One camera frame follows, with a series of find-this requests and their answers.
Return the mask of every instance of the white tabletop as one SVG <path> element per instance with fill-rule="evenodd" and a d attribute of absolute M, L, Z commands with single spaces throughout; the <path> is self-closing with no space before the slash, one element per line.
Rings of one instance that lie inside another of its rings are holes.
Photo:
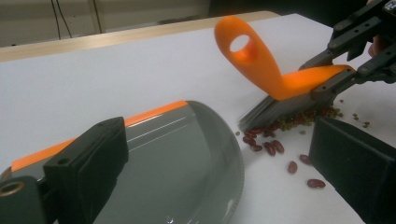
<path fill-rule="evenodd" d="M 289 15 L 250 23 L 273 52 L 282 73 L 295 71 L 322 52 L 332 29 Z M 357 67 L 364 53 L 350 62 Z M 345 58 L 336 60 L 345 63 Z M 392 146 L 396 127 L 395 88 L 384 83 L 355 86 L 335 101 L 342 119 Z M 217 111 L 237 131 L 237 121 L 266 94 L 241 76 L 221 55 L 213 29 L 165 35 L 99 49 L 86 49 L 0 63 L 0 170 L 17 158 L 78 136 L 94 123 L 125 118 L 177 100 L 195 100 Z M 353 120 L 358 113 L 361 121 Z M 238 137 L 246 167 L 245 187 L 231 223 L 362 223 L 327 183 L 310 189 L 308 178 L 322 178 L 287 162 L 307 154 L 312 128 L 279 133 L 284 155 L 252 152 Z"/>

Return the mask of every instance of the orange handle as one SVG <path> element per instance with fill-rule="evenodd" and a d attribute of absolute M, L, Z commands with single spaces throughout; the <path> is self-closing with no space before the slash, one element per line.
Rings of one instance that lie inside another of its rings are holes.
<path fill-rule="evenodd" d="M 238 51 L 231 51 L 231 44 L 240 35 L 247 35 L 249 41 Z M 267 92 L 276 100 L 309 93 L 347 65 L 329 65 L 309 68 L 281 75 L 271 51 L 256 32 L 235 16 L 222 18 L 215 27 L 215 38 L 222 54 L 248 80 Z"/>

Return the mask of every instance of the cable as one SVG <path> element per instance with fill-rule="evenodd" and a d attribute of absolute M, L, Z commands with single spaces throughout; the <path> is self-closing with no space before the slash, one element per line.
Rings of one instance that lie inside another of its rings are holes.
<path fill-rule="evenodd" d="M 59 29 L 58 15 L 56 15 L 56 10 L 55 10 L 55 5 L 53 4 L 53 0 L 50 0 L 50 2 L 52 3 L 53 14 L 55 14 L 56 27 L 58 28 L 58 38 L 61 39 L 61 30 Z"/>
<path fill-rule="evenodd" d="M 64 19 L 64 14 L 62 13 L 61 5 L 59 4 L 58 0 L 56 0 L 56 4 L 58 5 L 59 12 L 61 13 L 62 20 L 64 20 L 64 25 L 66 26 L 67 33 L 69 33 L 70 38 L 73 38 L 72 34 L 70 33 L 69 26 L 67 25 L 67 22 Z"/>

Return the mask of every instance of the kidney bean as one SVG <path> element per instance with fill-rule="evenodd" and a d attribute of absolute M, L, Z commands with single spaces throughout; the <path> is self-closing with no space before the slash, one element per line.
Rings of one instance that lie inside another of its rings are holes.
<path fill-rule="evenodd" d="M 262 150 L 262 146 L 259 146 L 259 145 L 250 146 L 250 148 L 253 151 L 261 151 Z"/>
<path fill-rule="evenodd" d="M 288 166 L 289 173 L 294 175 L 297 172 L 297 169 L 298 169 L 297 163 L 295 161 L 290 161 Z"/>
<path fill-rule="evenodd" d="M 273 131 L 265 130 L 264 134 L 262 136 L 264 136 L 264 137 L 269 137 L 269 136 L 276 137 L 276 134 Z"/>
<path fill-rule="evenodd" d="M 245 136 L 249 136 L 251 138 L 257 138 L 257 135 L 255 133 L 251 133 L 251 132 L 245 133 Z"/>
<path fill-rule="evenodd" d="M 244 143 L 249 144 L 251 146 L 256 146 L 256 140 L 254 140 L 252 137 L 249 136 L 244 136 L 242 138 L 242 140 L 244 141 Z"/>
<path fill-rule="evenodd" d="M 271 130 L 272 132 L 278 130 L 280 128 L 280 123 L 279 121 L 275 121 L 274 123 L 272 123 L 269 127 L 269 130 Z"/>
<path fill-rule="evenodd" d="M 311 160 L 309 159 L 309 157 L 307 155 L 301 154 L 300 155 L 300 161 L 302 161 L 303 163 L 307 164 L 307 165 L 311 165 Z"/>
<path fill-rule="evenodd" d="M 323 189 L 324 187 L 326 187 L 326 184 L 319 179 L 309 179 L 306 182 L 306 185 L 308 185 L 308 187 L 312 189 Z"/>
<path fill-rule="evenodd" d="M 284 153 L 285 152 L 285 148 L 283 148 L 282 144 L 279 141 L 274 140 L 272 142 L 272 144 L 274 145 L 274 147 L 275 147 L 277 152 L 279 152 L 279 153 Z"/>
<path fill-rule="evenodd" d="M 269 143 L 269 142 L 265 142 L 265 143 L 264 143 L 264 147 L 267 148 L 267 151 L 268 151 L 268 153 L 269 153 L 271 156 L 275 156 L 276 150 L 275 150 L 274 145 L 272 145 L 272 144 Z"/>
<path fill-rule="evenodd" d="M 248 132 L 257 134 L 257 133 L 262 133 L 263 131 L 264 131 L 264 128 L 254 128 Z"/>
<path fill-rule="evenodd" d="M 294 119 L 293 123 L 294 123 L 295 125 L 304 124 L 304 123 L 305 123 L 305 118 L 304 118 L 303 116 L 297 116 L 297 117 Z"/>

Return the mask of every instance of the gray plastic scoop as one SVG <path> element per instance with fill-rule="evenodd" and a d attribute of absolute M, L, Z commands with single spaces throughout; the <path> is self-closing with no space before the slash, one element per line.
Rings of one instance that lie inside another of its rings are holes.
<path fill-rule="evenodd" d="M 244 165 L 233 132 L 216 112 L 189 101 L 126 127 L 126 138 L 129 161 L 95 224 L 230 220 L 242 193 Z M 39 179 L 45 161 L 12 176 Z"/>

